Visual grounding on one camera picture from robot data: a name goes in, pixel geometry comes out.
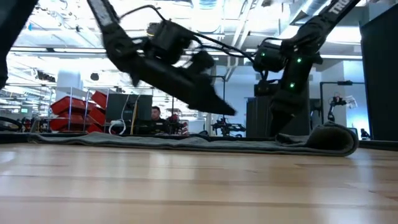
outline black cable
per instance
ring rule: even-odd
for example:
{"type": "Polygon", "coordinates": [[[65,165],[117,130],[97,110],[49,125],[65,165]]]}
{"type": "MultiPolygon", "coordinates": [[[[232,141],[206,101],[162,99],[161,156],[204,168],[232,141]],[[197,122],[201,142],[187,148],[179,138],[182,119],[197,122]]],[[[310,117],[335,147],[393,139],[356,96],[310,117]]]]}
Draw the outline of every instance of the black cable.
{"type": "Polygon", "coordinates": [[[197,49],[213,49],[213,50],[220,50],[224,52],[226,55],[232,56],[232,57],[238,57],[238,58],[246,58],[244,55],[236,55],[232,54],[232,52],[227,51],[227,49],[224,49],[222,47],[215,47],[215,46],[210,46],[210,45],[201,45],[197,47],[197,49]]]}
{"type": "Polygon", "coordinates": [[[268,74],[269,74],[269,71],[268,71],[268,70],[265,70],[265,71],[264,71],[264,74],[263,74],[262,72],[260,72],[261,78],[262,78],[263,80],[266,79],[266,77],[268,77],[268,74]]]}
{"type": "MultiPolygon", "coordinates": [[[[151,9],[153,9],[153,10],[156,12],[156,14],[157,14],[163,21],[166,21],[165,17],[163,17],[163,16],[161,15],[161,13],[159,12],[159,9],[160,9],[160,8],[155,7],[155,6],[153,6],[153,5],[145,5],[145,6],[141,6],[141,7],[135,8],[135,9],[133,9],[133,10],[130,10],[130,11],[124,13],[123,15],[121,15],[119,19],[121,20],[122,18],[126,17],[127,15],[132,14],[133,12],[136,12],[136,11],[139,11],[139,10],[145,9],[145,8],[151,8],[151,9]]],[[[213,42],[213,43],[215,43],[215,44],[218,44],[218,45],[222,46],[222,48],[217,48],[216,50],[222,50],[224,53],[226,53],[227,55],[230,55],[230,56],[232,56],[232,57],[246,57],[246,58],[248,58],[252,63],[254,63],[254,60],[252,59],[252,55],[253,55],[253,54],[247,54],[246,52],[244,52],[244,51],[242,51],[242,50],[240,50],[240,49],[238,49],[238,48],[236,48],[236,47],[232,47],[232,46],[230,46],[230,45],[228,45],[228,44],[224,44],[224,43],[222,43],[222,42],[219,41],[219,40],[212,39],[212,38],[207,37],[207,36],[205,36],[205,35],[203,35],[203,34],[199,34],[199,33],[197,33],[197,32],[190,31],[190,30],[188,30],[188,31],[191,32],[191,34],[193,34],[193,35],[195,35],[195,36],[197,36],[197,37],[201,37],[201,38],[203,38],[203,39],[209,40],[210,42],[213,42]],[[225,51],[225,50],[223,50],[223,49],[234,50],[234,51],[240,53],[242,56],[240,56],[240,55],[234,55],[234,54],[232,54],[231,52],[227,52],[227,51],[225,51]]]]}
{"type": "Polygon", "coordinates": [[[264,40],[261,41],[261,45],[267,40],[283,40],[283,39],[277,37],[266,37],[264,40]]]}
{"type": "Polygon", "coordinates": [[[244,57],[248,58],[251,62],[254,62],[254,60],[253,60],[251,54],[247,54],[246,52],[244,52],[244,51],[242,51],[242,50],[240,50],[240,49],[237,49],[236,47],[232,47],[232,46],[230,46],[230,45],[228,45],[228,44],[224,44],[224,43],[222,43],[222,42],[219,41],[219,40],[215,40],[215,39],[210,38],[210,37],[207,37],[207,36],[205,36],[205,35],[203,35],[203,34],[199,34],[199,33],[193,32],[193,31],[191,31],[191,33],[192,33],[193,35],[196,35],[196,36],[201,37],[201,38],[203,38],[203,39],[209,40],[209,41],[211,41],[211,42],[213,42],[213,43],[215,43],[215,44],[218,44],[218,45],[222,46],[223,48],[226,48],[226,49],[229,49],[229,50],[234,50],[234,51],[236,51],[236,52],[242,54],[244,57]]]}
{"type": "Polygon", "coordinates": [[[124,17],[126,17],[126,16],[132,14],[133,12],[137,12],[137,11],[140,11],[141,9],[146,9],[146,8],[151,8],[151,9],[153,9],[153,10],[156,12],[156,14],[157,14],[163,21],[166,21],[165,17],[163,17],[163,16],[161,15],[161,13],[159,12],[159,9],[160,9],[160,8],[159,8],[159,7],[155,7],[155,6],[153,6],[153,5],[145,5],[145,6],[141,6],[141,7],[135,8],[135,9],[133,9],[133,10],[130,10],[130,11],[124,13],[123,15],[121,15],[121,16],[119,17],[119,19],[121,20],[121,19],[123,19],[124,17]]]}
{"type": "Polygon", "coordinates": [[[267,80],[267,83],[274,83],[274,82],[279,82],[279,79],[273,79],[273,80],[267,80]]]}
{"type": "Polygon", "coordinates": [[[14,119],[11,118],[6,118],[6,117],[2,117],[0,116],[0,121],[4,121],[6,123],[11,123],[14,124],[15,126],[17,126],[16,128],[11,128],[5,125],[0,124],[0,131],[14,131],[14,132],[19,132],[22,130],[23,124],[19,121],[16,121],[14,119]]]}

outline red storage bin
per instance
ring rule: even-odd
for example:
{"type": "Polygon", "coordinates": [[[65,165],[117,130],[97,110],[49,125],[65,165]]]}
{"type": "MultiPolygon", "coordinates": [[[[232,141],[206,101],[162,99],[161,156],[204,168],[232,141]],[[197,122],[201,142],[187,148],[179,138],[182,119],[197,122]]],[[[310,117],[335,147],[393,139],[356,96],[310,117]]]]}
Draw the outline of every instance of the red storage bin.
{"type": "MultiPolygon", "coordinates": [[[[51,110],[53,114],[61,114],[65,112],[69,112],[69,106],[70,106],[70,96],[66,96],[62,98],[61,100],[58,100],[57,102],[54,102],[51,105],[51,110]]],[[[90,103],[89,106],[87,107],[87,110],[89,111],[92,106],[95,105],[94,103],[90,103]]],[[[86,103],[83,100],[79,100],[76,98],[72,98],[72,113],[82,113],[84,114],[86,111],[86,103]]]]}
{"type": "Polygon", "coordinates": [[[101,108],[93,108],[90,113],[88,114],[95,123],[99,125],[105,125],[105,110],[101,108]]]}
{"type": "Polygon", "coordinates": [[[102,92],[95,91],[94,95],[91,96],[91,99],[97,103],[102,109],[106,108],[106,95],[102,92]]]}
{"type": "MultiPolygon", "coordinates": [[[[53,131],[64,131],[68,130],[69,125],[69,114],[63,113],[58,116],[59,119],[53,119],[50,121],[50,128],[53,131]]],[[[93,123],[91,118],[86,119],[86,127],[93,123]]],[[[70,131],[83,131],[84,127],[84,116],[80,114],[71,114],[70,116],[70,131]]]]}
{"type": "Polygon", "coordinates": [[[88,127],[87,132],[88,133],[93,133],[93,132],[101,132],[101,133],[103,133],[104,132],[104,127],[93,123],[92,125],[90,125],[90,127],[88,127]]]}

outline black cabinet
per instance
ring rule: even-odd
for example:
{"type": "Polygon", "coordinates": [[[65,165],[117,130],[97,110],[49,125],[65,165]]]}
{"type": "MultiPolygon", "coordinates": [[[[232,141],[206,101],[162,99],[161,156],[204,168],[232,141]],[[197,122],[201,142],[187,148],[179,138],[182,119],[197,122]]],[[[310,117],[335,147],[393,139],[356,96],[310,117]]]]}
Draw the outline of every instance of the black cabinet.
{"type": "MultiPolygon", "coordinates": [[[[283,134],[303,136],[310,134],[310,104],[308,88],[302,93],[308,99],[303,110],[281,131],[283,134]]],[[[263,138],[270,135],[271,97],[248,98],[246,105],[246,137],[263,138]]]]}

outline black wall panel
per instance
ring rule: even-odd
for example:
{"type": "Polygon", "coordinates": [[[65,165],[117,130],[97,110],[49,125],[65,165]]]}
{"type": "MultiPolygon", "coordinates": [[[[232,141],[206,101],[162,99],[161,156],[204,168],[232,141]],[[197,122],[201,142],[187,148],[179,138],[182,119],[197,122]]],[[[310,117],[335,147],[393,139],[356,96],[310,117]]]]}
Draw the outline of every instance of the black wall panel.
{"type": "Polygon", "coordinates": [[[361,28],[373,140],[398,141],[398,5],[361,28]]]}

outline person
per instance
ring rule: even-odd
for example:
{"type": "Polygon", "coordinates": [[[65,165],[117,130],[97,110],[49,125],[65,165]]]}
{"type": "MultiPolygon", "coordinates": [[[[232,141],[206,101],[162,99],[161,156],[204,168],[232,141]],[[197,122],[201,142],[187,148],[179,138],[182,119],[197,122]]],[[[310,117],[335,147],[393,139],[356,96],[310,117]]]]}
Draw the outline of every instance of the person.
{"type": "Polygon", "coordinates": [[[152,121],[155,123],[154,132],[155,133],[167,133],[170,134],[169,122],[165,119],[160,118],[160,108],[158,106],[152,107],[151,114],[152,121]]]}
{"type": "Polygon", "coordinates": [[[367,140],[367,139],[370,139],[370,138],[371,138],[370,134],[367,131],[365,131],[364,128],[361,128],[361,139],[362,140],[367,140]]]}
{"type": "Polygon", "coordinates": [[[152,107],[151,118],[152,118],[153,121],[159,121],[159,122],[166,121],[165,119],[160,118],[160,108],[158,106],[153,106],[152,107]]]}

